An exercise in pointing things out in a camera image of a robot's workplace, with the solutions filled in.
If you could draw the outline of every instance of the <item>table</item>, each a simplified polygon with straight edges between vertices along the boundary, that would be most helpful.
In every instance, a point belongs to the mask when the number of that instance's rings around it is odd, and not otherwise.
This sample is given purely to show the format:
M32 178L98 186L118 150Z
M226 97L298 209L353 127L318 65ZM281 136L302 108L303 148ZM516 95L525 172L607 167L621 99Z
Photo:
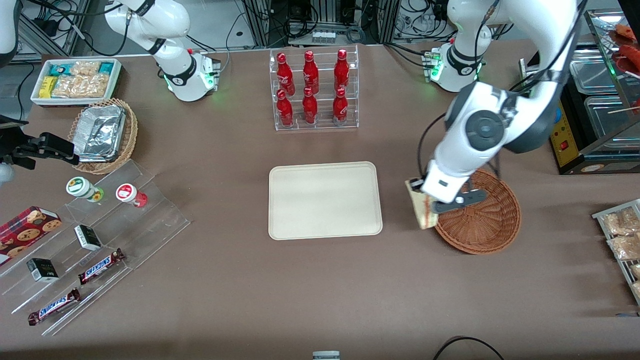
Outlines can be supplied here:
M513 84L533 52L525 40L495 42L483 78ZM133 158L193 223L54 337L0 302L3 359L309 359L333 349L347 360L429 359L455 335L507 359L637 358L638 319L613 316L637 308L590 214L639 198L640 175L564 177L548 145L505 151L522 230L505 251L471 256L418 229L403 183L417 173L422 130L454 94L388 49L360 47L360 128L332 133L273 129L268 51L233 53L219 92L194 103L167 91L151 57L120 61L118 95L140 122ZM34 106L27 132L66 136L77 112ZM425 156L443 134L428 134ZM376 165L382 232L272 240L269 171L343 161ZM0 188L0 221L32 204L57 209L74 175L55 160L18 168ZM444 356L462 354L487 353L455 345Z

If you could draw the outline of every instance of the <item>round wicker basket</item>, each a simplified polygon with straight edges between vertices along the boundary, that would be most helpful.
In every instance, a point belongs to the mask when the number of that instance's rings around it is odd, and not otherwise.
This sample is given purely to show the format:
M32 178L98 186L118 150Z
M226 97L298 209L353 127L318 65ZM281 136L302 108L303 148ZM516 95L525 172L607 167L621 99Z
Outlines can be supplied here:
M478 170L471 175L471 181L474 188L487 192L486 200L441 214L436 230L459 250L493 254L518 235L522 224L520 205L509 186L490 172Z
M136 146L136 136L138 135L138 120L136 119L136 114L133 113L129 105L126 102L120 99L108 99L105 101L96 102L95 104L89 105L89 107L98 107L98 106L108 106L108 105L118 105L121 106L126 112L127 117L125 119L124 129L122 130L122 141L120 142L120 149L118 158L111 163L80 163L74 168L76 170L80 170L82 172L88 172L94 175L104 175L108 174L117 168L121 167L124 163L129 160L131 154L133 153L133 149ZM78 125L78 120L80 119L80 114L76 116L76 121L74 121L73 125L71 125L71 131L67 136L67 139L71 141L74 138L74 134L76 133L76 127Z

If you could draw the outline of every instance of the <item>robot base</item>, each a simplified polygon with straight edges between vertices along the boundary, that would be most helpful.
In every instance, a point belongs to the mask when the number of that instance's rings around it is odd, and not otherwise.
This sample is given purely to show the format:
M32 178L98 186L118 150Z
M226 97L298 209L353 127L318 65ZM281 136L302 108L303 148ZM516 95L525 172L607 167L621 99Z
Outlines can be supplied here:
M196 101L210 92L218 91L220 82L220 62L202 54L191 55L196 60L196 71L185 85L176 86L164 77L169 90L182 101Z
M422 57L423 65L433 67L432 69L424 69L424 77L428 83L434 82L444 90L460 92L463 87L473 83L477 76L471 67L469 67L470 72L467 75L458 74L458 71L447 60L447 51L451 46L451 44L444 44L441 47L434 47L431 53Z

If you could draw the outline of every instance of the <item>acrylic display stand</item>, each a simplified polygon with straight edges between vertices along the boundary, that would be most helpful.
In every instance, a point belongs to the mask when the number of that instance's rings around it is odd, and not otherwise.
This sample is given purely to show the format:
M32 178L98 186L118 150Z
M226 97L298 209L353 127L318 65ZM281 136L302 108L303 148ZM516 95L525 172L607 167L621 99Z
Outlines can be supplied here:
M135 161L129 160L95 184L104 190L101 201L76 198L60 208L57 213L62 226L0 268L3 305L12 309L12 314L24 318L24 325L28 326L30 313L78 288L80 303L69 305L36 325L42 329L42 335L54 335L187 227L189 220L164 197L152 178ZM131 183L146 193L147 204L135 208L116 199L116 189L124 183ZM78 224L95 230L102 243L100 250L91 252L80 246L74 232ZM126 258L81 286L78 274L117 248L121 248ZM26 265L31 258L50 259L60 278L50 284L34 281Z
M346 99L349 102L347 108L347 121L343 126L336 126L333 123L333 100L335 99L335 89L333 85L333 68L338 59L338 50L345 49L347 51L347 62L349 63L349 85L346 88ZM278 53L287 55L287 63L293 71L293 83L296 86L296 93L289 97L293 106L293 126L284 127L278 116L278 108L276 102L276 92L280 88L278 82L278 62L275 57ZM275 119L276 130L312 130L312 129L344 129L350 127L358 127L359 111L358 111L358 47L315 47L314 58L318 65L320 78L320 91L315 95L318 102L318 119L316 124L309 125L305 121L304 111L302 108L302 99L304 99L305 81L302 69L305 66L305 57L297 49L281 49L272 50L269 54L269 77L271 79L271 100L273 102L273 118Z
M598 224L600 224L600 227L602 228L602 232L604 233L605 237L607 238L607 244L609 245L609 247L611 247L610 241L615 237L615 235L612 235L609 232L609 230L605 226L605 224L604 224L602 219L607 214L616 213L616 212L618 212L620 210L624 210L624 209L627 209L627 208L632 208L634 210L634 212L636 213L636 216L638 218L640 218L640 199L624 203L622 205L616 206L615 208L607 209L607 210L601 211L599 213L595 213L595 214L593 214L591 216L594 219L598 220ZM622 274L625 276L625 279L627 280L627 284L629 285L629 288L631 288L631 284L633 284L634 282L636 282L636 281L638 281L640 279L636 279L634 274L631 272L630 267L632 265L638 264L638 262L640 262L640 261L639 260L620 260L615 256L615 251L614 251L614 258L618 262L618 265L620 266L620 269L622 269ZM634 298L636 298L637 304L640 306L640 297L638 297L638 295L636 295L636 293L633 290L631 291L631 293L634 295Z

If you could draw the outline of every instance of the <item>cookie box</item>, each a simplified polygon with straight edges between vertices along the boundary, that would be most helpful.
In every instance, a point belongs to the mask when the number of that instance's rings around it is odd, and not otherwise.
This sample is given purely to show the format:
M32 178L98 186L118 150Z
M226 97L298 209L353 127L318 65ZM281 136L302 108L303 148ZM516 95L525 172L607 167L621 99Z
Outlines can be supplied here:
M31 206L0 226L0 266L61 224L62 221L57 214Z

